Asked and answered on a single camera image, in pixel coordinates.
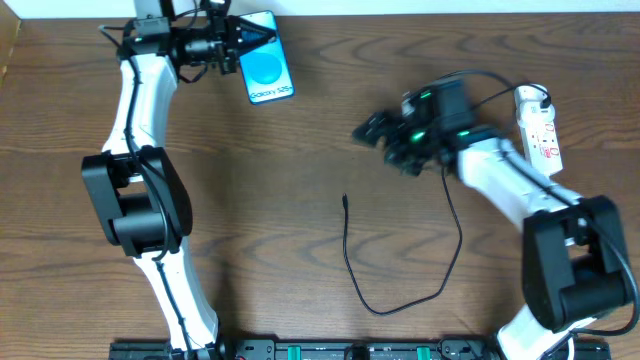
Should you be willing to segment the blue Galaxy smartphone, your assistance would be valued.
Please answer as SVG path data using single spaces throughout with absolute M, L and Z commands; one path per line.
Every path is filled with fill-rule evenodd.
M 240 57 L 250 103 L 259 105 L 292 97 L 295 94 L 294 83 L 274 13 L 266 10 L 245 14 L 242 18 L 276 33 L 274 41 Z

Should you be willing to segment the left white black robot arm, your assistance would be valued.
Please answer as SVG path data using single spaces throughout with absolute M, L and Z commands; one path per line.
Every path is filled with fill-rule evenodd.
M 192 260 L 187 190 L 165 148 L 169 107 L 184 66 L 236 72 L 244 55 L 278 44 L 270 11 L 232 15 L 227 1 L 198 1 L 202 26 L 177 25 L 170 1 L 137 1 L 135 16 L 114 43 L 122 90 L 109 138 L 82 160 L 81 175 L 109 243 L 144 273 L 160 304 L 169 339 L 115 343 L 117 359 L 234 359 L 233 340 L 220 332 Z

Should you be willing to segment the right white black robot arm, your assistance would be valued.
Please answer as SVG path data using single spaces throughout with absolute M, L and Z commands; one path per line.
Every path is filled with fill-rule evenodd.
M 617 206 L 587 198 L 553 180 L 561 167 L 555 110 L 541 85 L 512 87 L 523 146 L 479 125 L 461 76 L 440 78 L 405 95 L 397 111 L 380 111 L 353 137 L 382 147 L 384 160 L 417 176 L 430 164 L 489 200 L 522 237 L 524 306 L 485 340 L 419 346 L 419 359 L 607 359 L 611 332 L 595 322 L 637 308 Z

